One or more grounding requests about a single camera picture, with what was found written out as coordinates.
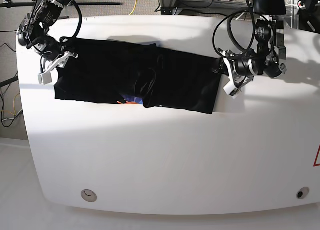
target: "white table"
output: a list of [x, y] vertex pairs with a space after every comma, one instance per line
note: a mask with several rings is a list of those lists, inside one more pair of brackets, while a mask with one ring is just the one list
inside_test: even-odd
[[[212, 33], [219, 21], [93, 17], [83, 20], [79, 37], [159, 41], [165, 48], [215, 57]], [[77, 23], [60, 20], [50, 34], [72, 36]], [[250, 23], [237, 22], [233, 29], [241, 43], [248, 42]], [[163, 215], [320, 202], [320, 166], [314, 167], [320, 144], [319, 43], [316, 34], [287, 29], [287, 74], [257, 77], [236, 100], [220, 91], [213, 115], [55, 100], [53, 84], [38, 84], [40, 57], [17, 45], [24, 117], [44, 195], [68, 206]], [[235, 50], [225, 27], [217, 45]], [[310, 193], [297, 199], [303, 187]], [[94, 191], [97, 201], [84, 201], [84, 189]]]

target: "red warning sign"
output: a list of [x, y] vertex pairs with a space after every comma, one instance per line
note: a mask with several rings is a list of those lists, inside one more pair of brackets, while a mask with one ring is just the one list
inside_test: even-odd
[[320, 154], [320, 146], [319, 146], [318, 153], [316, 154], [316, 158], [315, 158], [314, 165], [313, 165], [314, 167], [320, 166], [320, 157], [319, 157], [319, 154]]

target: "gray floor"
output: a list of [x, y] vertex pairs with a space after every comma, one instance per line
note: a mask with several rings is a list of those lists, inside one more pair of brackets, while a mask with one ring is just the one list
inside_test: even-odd
[[[12, 0], [18, 2], [30, 2], [31, 0]], [[235, 2], [244, 2], [244, 0], [234, 0]], [[128, 15], [133, 7], [135, 0], [77, 0], [77, 2], [121, 2], [121, 6], [82, 6], [81, 11], [84, 17], [92, 16], [110, 16], [110, 15]], [[158, 7], [158, 0], [138, 0], [135, 15], [159, 15], [159, 12], [155, 12]], [[25, 15], [31, 11], [31, 7], [16, 7], [16, 8], [0, 8], [0, 31], [16, 30], [24, 19]], [[190, 11], [183, 11], [181, 15], [199, 15], [203, 17], [212, 17], [211, 15], [202, 15]], [[77, 12], [71, 7], [67, 7], [63, 16], [69, 16], [70, 18], [77, 18]], [[16, 40], [15, 33], [0, 33], [0, 45], [7, 43], [15, 48]], [[0, 82], [12, 78], [17, 72], [16, 54], [11, 52], [7, 47], [0, 49]], [[5, 95], [5, 109], [13, 111], [13, 98], [19, 93], [18, 83], [12, 84], [9, 91]], [[16, 109], [22, 108], [20, 96], [17, 97]], [[10, 128], [4, 128], [0, 125], [0, 137], [10, 139], [27, 140], [27, 131], [23, 116]]]

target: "folded garment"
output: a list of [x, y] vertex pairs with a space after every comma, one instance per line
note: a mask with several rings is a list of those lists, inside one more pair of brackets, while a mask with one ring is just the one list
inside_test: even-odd
[[79, 55], [57, 68], [55, 98], [97, 104], [142, 99], [145, 108], [165, 107], [212, 114], [221, 74], [219, 59], [119, 41], [68, 39]]

